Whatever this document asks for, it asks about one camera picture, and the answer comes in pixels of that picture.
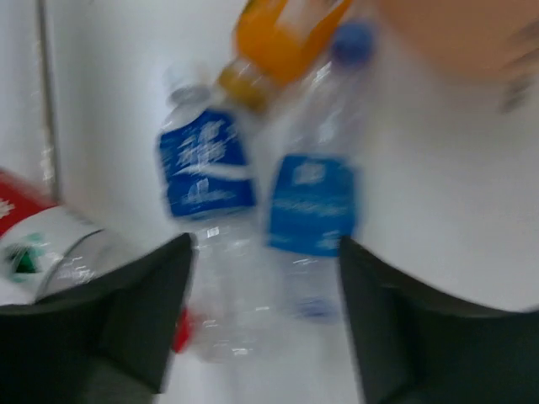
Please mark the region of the white cap blue label bottle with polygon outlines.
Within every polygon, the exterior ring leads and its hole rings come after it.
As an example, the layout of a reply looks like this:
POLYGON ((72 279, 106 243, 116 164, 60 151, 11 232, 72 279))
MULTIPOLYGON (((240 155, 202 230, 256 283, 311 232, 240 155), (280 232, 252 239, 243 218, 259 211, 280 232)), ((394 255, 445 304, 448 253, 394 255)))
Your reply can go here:
POLYGON ((157 152, 169 214, 196 239, 195 346, 210 362, 250 358, 273 308, 252 158, 257 125, 198 77, 171 76, 168 98, 157 152))

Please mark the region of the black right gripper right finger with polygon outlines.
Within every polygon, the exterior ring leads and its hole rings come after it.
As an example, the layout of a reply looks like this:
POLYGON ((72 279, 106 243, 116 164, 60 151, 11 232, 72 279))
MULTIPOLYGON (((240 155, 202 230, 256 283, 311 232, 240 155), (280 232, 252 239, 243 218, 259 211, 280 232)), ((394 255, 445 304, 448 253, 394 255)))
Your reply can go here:
POLYGON ((535 403, 538 313, 448 295, 349 237, 339 272, 368 403, 535 403))

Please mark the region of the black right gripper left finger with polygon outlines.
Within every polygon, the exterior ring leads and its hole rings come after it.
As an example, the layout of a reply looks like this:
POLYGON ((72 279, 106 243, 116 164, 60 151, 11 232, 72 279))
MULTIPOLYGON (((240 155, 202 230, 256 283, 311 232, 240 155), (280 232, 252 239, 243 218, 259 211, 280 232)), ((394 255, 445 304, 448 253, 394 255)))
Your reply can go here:
POLYGON ((194 241, 178 236, 86 284, 1 308, 1 401, 79 403, 112 371, 163 393, 194 241))

